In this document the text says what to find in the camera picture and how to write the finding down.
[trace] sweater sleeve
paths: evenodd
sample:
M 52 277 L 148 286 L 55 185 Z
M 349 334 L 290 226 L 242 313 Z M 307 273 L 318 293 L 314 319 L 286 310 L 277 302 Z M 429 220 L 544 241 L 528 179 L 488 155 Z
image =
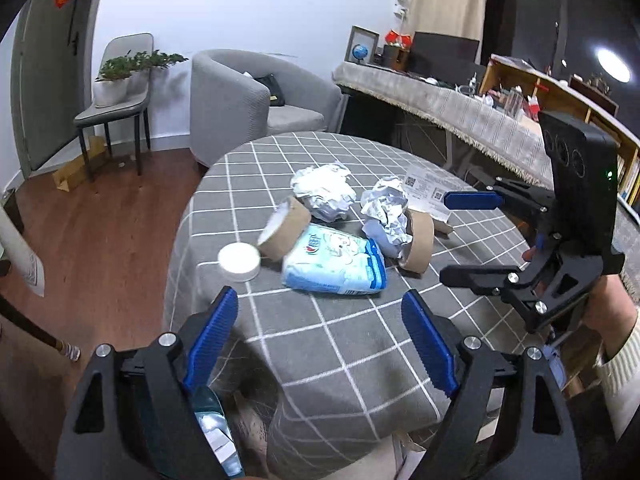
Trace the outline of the sweater sleeve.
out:
M 600 349 L 595 370 L 602 383 L 616 440 L 619 440 L 640 405 L 640 317 L 613 359 L 606 362 L 604 350 Z

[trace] chair leg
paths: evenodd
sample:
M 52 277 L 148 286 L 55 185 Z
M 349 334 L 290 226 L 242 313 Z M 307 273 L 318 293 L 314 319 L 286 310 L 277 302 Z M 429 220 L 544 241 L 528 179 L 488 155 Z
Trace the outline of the chair leg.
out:
M 144 118 L 145 118 L 146 148 L 148 150 L 151 150 L 151 138 L 150 138 L 151 132 L 149 131 L 149 112 L 147 108 L 145 108 Z
M 91 182 L 93 182 L 94 172 L 91 171 L 91 166 L 89 166 L 89 154 L 86 152 L 86 144 L 84 143 L 84 133 L 82 132 L 82 128 L 78 128 L 78 139 L 80 140 L 80 148 L 82 149 L 82 158 L 84 158 L 84 170 L 86 171 L 86 176 Z
M 140 114 L 133 117 L 134 121 L 134 142 L 136 144 L 136 167 L 138 168 L 138 174 L 142 175 L 142 161 L 140 160 Z
M 104 123 L 104 137 L 107 139 L 107 148 L 109 149 L 109 156 L 113 156 L 113 150 L 111 149 L 111 136 L 109 134 L 109 123 Z

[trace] blue gripper pad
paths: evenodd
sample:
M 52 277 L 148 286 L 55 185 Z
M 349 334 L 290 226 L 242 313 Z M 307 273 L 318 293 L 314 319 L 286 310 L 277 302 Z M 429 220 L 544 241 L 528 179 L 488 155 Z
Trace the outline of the blue gripper pad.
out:
M 414 342 L 415 349 L 427 370 L 431 383 L 442 390 L 447 397 L 452 396 L 460 387 L 456 378 L 455 346 L 447 344 L 434 325 L 436 321 L 429 307 L 416 290 L 410 290 L 402 297 L 402 322 Z
M 447 209 L 496 209 L 504 204 L 504 199 L 493 191 L 449 191 L 443 199 Z
M 237 317 L 238 294 L 226 286 L 214 300 L 211 317 L 187 355 L 187 373 L 182 384 L 189 392 L 207 385 Z

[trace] gray armchair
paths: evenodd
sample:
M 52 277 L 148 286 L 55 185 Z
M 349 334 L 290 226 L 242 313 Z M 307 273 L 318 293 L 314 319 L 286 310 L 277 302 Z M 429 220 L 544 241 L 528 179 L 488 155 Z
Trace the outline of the gray armchair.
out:
M 243 75 L 273 74 L 286 105 L 270 107 L 268 88 Z M 191 152 L 211 166 L 249 140 L 285 132 L 334 132 L 346 99 L 333 83 L 255 52 L 205 50 L 193 56 Z

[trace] wet wipes package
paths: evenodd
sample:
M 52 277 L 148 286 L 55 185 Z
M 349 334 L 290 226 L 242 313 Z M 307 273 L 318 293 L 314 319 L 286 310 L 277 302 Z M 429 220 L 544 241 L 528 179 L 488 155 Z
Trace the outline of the wet wipes package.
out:
M 385 264 L 375 241 L 309 224 L 284 257 L 282 283 L 309 292 L 370 294 L 386 287 Z

